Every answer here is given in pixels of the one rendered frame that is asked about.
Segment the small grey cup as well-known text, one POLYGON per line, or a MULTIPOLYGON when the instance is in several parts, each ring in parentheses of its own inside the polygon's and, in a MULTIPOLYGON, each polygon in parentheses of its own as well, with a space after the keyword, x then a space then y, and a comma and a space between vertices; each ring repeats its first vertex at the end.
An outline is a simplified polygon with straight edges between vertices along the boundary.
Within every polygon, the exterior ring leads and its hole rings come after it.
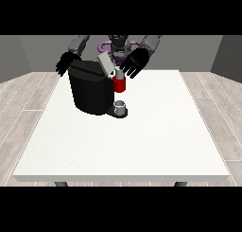
POLYGON ((118 116, 123 115, 126 112, 126 104, 123 100, 117 100, 114 104, 114 113, 118 116))

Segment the red pod holder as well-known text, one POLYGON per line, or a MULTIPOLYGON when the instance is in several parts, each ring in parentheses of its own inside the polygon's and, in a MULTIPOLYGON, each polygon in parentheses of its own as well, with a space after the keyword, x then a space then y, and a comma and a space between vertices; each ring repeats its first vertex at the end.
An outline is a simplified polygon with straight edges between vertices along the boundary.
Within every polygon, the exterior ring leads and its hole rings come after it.
POLYGON ((116 77, 113 77, 112 82, 114 92, 122 93, 126 90, 126 79, 118 80, 116 77))

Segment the pale grey machine lid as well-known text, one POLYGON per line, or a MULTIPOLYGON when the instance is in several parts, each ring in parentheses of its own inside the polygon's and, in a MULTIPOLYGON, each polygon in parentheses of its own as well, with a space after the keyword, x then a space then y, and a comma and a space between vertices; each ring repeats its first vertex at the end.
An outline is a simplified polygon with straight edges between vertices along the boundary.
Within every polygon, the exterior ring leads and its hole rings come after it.
POLYGON ((114 71, 114 66, 107 52, 99 54, 97 57, 106 76, 109 76, 114 71))

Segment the black coffee machine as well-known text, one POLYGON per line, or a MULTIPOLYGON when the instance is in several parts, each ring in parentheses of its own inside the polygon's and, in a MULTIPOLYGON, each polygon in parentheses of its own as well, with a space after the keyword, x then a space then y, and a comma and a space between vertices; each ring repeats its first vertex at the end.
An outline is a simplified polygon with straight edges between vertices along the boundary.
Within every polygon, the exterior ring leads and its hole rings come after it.
POLYGON ((114 94, 112 77, 105 75, 99 62, 76 60, 68 70, 69 81, 76 107, 89 115, 110 115, 123 118, 114 113, 114 94))

